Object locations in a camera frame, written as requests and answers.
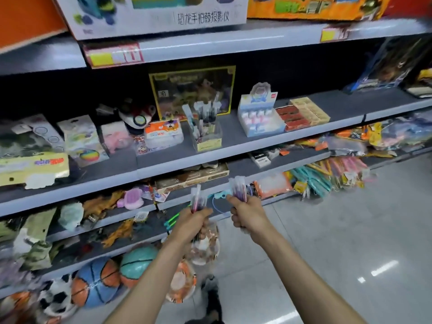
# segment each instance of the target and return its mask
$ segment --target white floor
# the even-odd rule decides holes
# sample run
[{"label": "white floor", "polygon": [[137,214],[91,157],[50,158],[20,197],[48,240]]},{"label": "white floor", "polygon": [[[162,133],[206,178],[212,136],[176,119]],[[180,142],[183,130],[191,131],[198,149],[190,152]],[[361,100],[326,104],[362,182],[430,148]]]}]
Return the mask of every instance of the white floor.
[{"label": "white floor", "polygon": [[[375,173],[365,189],[265,207],[276,228],[368,323],[432,323],[432,159],[423,155]],[[219,277],[226,324],[302,323],[266,254],[249,236],[218,223]],[[119,300],[80,310],[69,323],[99,324]],[[165,304],[158,324],[183,324],[205,312],[200,291]]]}]

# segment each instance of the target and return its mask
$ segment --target forearm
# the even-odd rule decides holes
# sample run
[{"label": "forearm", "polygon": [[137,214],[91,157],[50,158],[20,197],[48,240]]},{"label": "forearm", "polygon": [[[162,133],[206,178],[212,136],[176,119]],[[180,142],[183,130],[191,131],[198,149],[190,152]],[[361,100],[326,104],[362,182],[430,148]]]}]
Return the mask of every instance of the forearm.
[{"label": "forearm", "polygon": [[327,285],[276,229],[259,243],[305,324],[360,324],[360,315]]},{"label": "forearm", "polygon": [[184,245],[168,239],[138,284],[105,321],[105,324],[153,324],[165,301]]}]

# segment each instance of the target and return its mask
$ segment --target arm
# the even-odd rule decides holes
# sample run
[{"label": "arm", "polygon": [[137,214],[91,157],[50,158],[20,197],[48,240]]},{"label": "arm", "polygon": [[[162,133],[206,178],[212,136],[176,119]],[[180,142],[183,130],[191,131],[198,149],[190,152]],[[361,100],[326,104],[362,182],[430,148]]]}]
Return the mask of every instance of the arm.
[{"label": "arm", "polygon": [[191,213],[183,209],[162,249],[144,271],[138,284],[106,319],[105,324],[152,324],[156,321],[178,264],[212,209]]},{"label": "arm", "polygon": [[233,196],[231,213],[235,227],[246,227],[252,240],[270,258],[286,291],[305,324],[364,324],[360,315],[327,285],[268,220],[257,197],[247,203]]}]

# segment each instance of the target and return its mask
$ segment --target teal basketball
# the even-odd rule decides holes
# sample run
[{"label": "teal basketball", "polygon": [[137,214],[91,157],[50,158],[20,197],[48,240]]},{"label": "teal basketball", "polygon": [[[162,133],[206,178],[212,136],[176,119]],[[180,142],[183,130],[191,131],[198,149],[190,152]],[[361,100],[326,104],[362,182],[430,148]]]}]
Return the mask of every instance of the teal basketball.
[{"label": "teal basketball", "polygon": [[152,245],[125,254],[120,264],[122,283],[129,289],[133,288],[157,254],[158,250]]}]

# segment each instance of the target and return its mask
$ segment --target leg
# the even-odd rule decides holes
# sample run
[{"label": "leg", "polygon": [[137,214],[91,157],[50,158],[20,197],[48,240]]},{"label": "leg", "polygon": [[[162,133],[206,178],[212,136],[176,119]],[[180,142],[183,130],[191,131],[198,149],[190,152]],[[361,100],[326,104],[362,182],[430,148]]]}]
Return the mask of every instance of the leg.
[{"label": "leg", "polygon": [[201,290],[207,293],[207,311],[202,319],[187,321],[185,324],[223,324],[222,306],[219,302],[218,281],[214,275],[205,278]]}]

